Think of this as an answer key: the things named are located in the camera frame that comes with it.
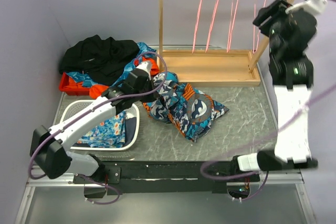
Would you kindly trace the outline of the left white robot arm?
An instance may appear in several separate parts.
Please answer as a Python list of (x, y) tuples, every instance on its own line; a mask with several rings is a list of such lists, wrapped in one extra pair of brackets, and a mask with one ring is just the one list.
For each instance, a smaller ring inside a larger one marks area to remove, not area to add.
[(150, 70), (148, 61), (140, 63), (128, 74), (120, 87), (109, 87), (71, 118), (50, 128), (42, 125), (36, 128), (33, 132), (28, 168), (37, 164), (50, 179), (58, 178), (64, 173), (75, 173), (85, 175), (93, 183), (102, 181), (103, 164), (92, 155), (73, 153), (70, 149), (101, 122), (129, 109), (137, 101), (153, 98), (156, 89)]

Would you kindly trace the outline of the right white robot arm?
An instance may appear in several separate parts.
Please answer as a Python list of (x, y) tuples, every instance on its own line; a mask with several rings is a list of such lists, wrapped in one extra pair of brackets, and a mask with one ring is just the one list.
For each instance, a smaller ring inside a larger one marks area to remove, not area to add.
[(273, 149), (233, 158), (233, 180), (242, 181), (248, 172), (318, 167), (308, 141), (314, 67), (305, 50), (317, 32), (316, 16), (326, 5), (327, 0), (303, 0), (294, 5), (275, 0), (254, 19), (253, 24), (269, 39), (268, 66), (277, 98), (278, 133)]

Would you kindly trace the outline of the blue orange patterned shorts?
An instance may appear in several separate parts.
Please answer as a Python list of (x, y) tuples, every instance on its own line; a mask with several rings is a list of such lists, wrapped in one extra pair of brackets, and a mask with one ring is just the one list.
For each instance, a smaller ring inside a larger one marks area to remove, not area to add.
[(178, 83), (177, 74), (163, 72), (153, 77), (154, 85), (163, 84), (158, 90), (159, 98), (143, 103), (149, 117), (173, 124), (186, 139), (196, 142), (206, 135), (215, 120), (229, 108), (211, 96), (192, 87), (190, 83)]

